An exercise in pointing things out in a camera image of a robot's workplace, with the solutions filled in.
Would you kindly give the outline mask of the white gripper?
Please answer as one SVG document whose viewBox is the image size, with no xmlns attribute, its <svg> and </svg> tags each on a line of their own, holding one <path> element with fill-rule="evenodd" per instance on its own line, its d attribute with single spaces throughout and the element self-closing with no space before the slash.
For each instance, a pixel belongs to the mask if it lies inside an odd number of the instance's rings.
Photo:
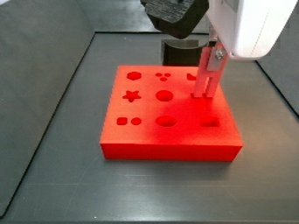
<svg viewBox="0 0 299 224">
<path fill-rule="evenodd" d="M 264 57 L 285 27 L 297 0 L 208 0 L 207 16 L 219 35 L 208 42 L 208 71 L 233 60 Z"/>
</svg>

